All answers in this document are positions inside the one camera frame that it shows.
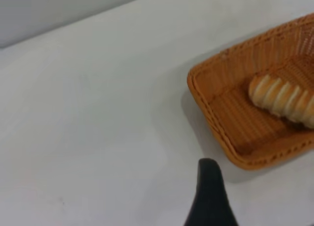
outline bread roll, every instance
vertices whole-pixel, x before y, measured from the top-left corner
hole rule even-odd
[[[257,107],[278,117],[314,128],[314,92],[292,85],[279,77],[256,76],[249,86],[249,97]]]

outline white table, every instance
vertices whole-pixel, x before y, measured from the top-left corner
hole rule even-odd
[[[313,1],[137,0],[0,51],[1,225],[182,225],[202,157],[241,226],[314,223],[314,153],[235,167],[186,85],[194,64]]]

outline rectangular basket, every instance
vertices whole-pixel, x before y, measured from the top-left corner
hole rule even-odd
[[[188,87],[227,157],[254,170],[313,147],[314,131],[278,119],[248,98],[256,74],[314,91],[314,14],[235,45],[191,69]]]

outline table surface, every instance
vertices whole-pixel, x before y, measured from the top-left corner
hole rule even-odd
[[[193,65],[313,1],[137,0],[1,50],[0,222],[182,225],[211,157],[240,225],[314,223],[314,153],[237,168],[186,85]]]

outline black object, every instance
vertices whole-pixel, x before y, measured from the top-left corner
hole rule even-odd
[[[184,226],[238,226],[217,162],[199,160],[196,196]]]

